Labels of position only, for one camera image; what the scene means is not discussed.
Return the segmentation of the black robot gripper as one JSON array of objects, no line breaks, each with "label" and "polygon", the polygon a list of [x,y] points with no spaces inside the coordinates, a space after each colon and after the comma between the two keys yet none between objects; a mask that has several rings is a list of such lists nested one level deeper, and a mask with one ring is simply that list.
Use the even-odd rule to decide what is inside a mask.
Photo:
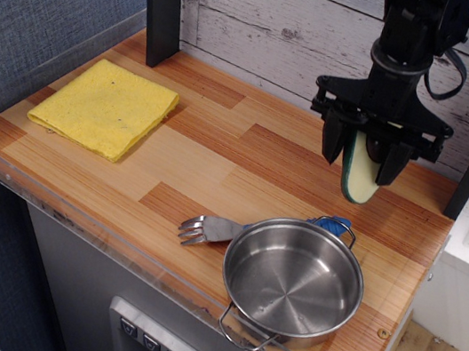
[{"label": "black robot gripper", "polygon": [[437,161],[453,128],[421,103],[417,83],[421,73],[398,75],[374,65],[365,79],[322,75],[311,109],[324,118],[322,156],[337,160],[355,131],[384,143],[378,153],[375,181],[388,186],[410,158]]}]

